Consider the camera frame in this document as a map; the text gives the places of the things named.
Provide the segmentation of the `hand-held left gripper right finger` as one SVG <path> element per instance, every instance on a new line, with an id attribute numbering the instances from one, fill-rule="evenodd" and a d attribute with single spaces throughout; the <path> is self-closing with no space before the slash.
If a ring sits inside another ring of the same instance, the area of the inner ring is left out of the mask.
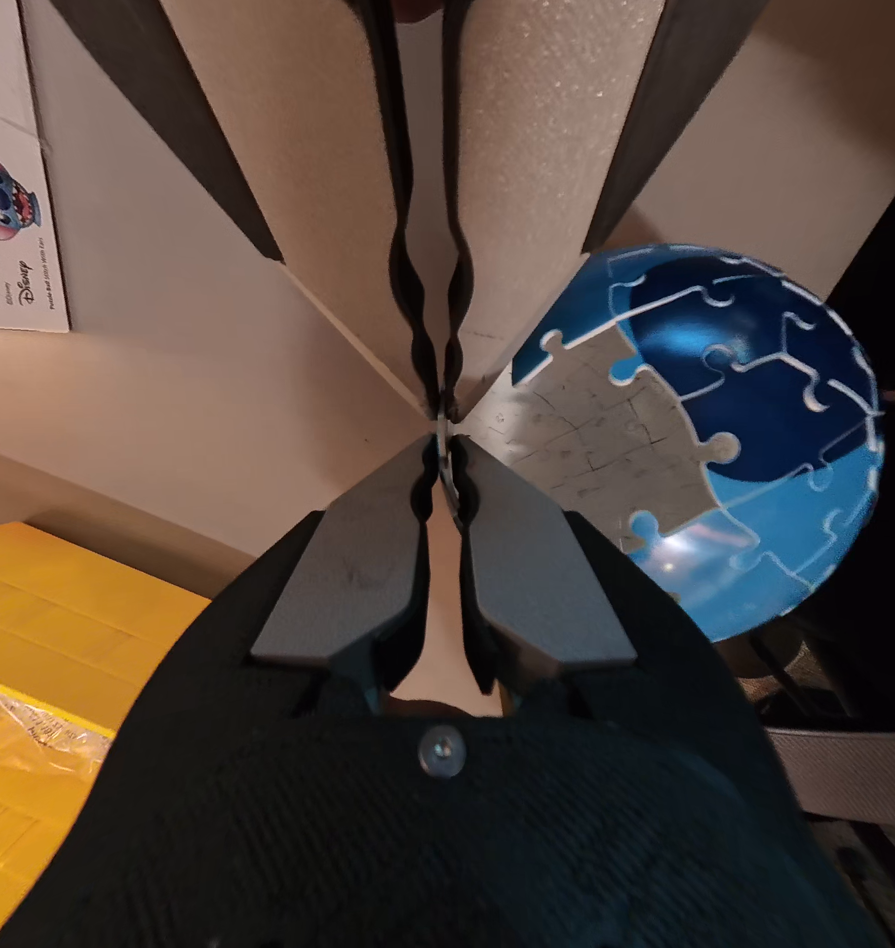
<path id="1" fill-rule="evenodd" d="M 455 437 L 465 656 L 479 689 L 631 667 L 638 655 L 565 511 Z"/>

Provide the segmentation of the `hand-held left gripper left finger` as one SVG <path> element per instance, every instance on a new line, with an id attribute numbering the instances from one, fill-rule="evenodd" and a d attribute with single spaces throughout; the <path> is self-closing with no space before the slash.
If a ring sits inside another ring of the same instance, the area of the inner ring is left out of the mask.
<path id="1" fill-rule="evenodd" d="M 434 438 L 422 437 L 323 513 L 251 648 L 254 660 L 395 689 L 425 643 Z"/>

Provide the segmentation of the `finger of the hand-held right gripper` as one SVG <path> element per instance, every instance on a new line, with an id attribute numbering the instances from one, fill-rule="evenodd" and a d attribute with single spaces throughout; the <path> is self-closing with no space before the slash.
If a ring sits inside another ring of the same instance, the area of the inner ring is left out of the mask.
<path id="1" fill-rule="evenodd" d="M 391 2 L 162 6 L 290 274 L 434 418 L 437 358 L 406 245 L 413 165 Z"/>
<path id="2" fill-rule="evenodd" d="M 459 253 L 450 416 L 472 411 L 587 257 L 667 2 L 447 2 L 445 170 Z"/>

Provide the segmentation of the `white puzzle piece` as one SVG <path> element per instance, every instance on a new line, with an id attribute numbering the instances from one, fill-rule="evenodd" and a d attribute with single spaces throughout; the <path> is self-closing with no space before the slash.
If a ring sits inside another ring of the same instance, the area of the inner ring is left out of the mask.
<path id="1" fill-rule="evenodd" d="M 439 409 L 435 425 L 435 444 L 439 478 L 445 501 L 455 527 L 461 532 L 464 529 L 462 520 L 462 502 L 455 485 L 451 456 L 451 441 L 453 438 L 452 425 L 445 409 Z"/>

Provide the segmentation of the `blue puzzle ball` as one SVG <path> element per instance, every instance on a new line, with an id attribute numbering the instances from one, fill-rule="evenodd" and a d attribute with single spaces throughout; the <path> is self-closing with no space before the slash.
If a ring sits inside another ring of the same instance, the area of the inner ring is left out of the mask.
<path id="1" fill-rule="evenodd" d="M 778 269 L 589 257 L 459 430 L 577 512 L 722 642 L 836 570 L 878 497 L 875 374 Z"/>

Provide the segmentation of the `yellow plastic bin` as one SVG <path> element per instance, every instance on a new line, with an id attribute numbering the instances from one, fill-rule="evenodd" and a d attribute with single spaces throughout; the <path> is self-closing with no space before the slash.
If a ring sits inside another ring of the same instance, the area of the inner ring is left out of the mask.
<path id="1" fill-rule="evenodd" d="M 208 602 L 24 523 L 0 525 L 0 691 L 114 740 Z M 0 929 L 92 786 L 0 776 Z"/>

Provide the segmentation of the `white blue puzzle box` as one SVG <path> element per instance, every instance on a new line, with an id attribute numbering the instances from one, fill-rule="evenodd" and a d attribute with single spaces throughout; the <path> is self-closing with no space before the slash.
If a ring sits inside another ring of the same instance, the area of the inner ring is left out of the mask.
<path id="1" fill-rule="evenodd" d="M 0 1 L 0 329 L 68 333 L 20 3 Z"/>

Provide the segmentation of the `round grey chair hub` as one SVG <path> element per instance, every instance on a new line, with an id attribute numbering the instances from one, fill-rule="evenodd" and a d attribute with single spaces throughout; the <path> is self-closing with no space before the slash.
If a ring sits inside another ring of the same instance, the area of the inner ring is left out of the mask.
<path id="1" fill-rule="evenodd" d="M 801 639 L 746 635 L 735 639 L 727 662 L 738 680 L 775 681 L 779 674 L 800 680 L 810 674 L 814 658 Z"/>

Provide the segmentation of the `clear plastic bag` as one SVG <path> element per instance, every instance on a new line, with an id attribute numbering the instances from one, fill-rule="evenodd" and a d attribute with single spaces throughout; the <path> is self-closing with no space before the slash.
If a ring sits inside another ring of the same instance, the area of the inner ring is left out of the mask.
<path id="1" fill-rule="evenodd" d="M 0 691 L 0 776 L 87 790 L 113 739 Z"/>

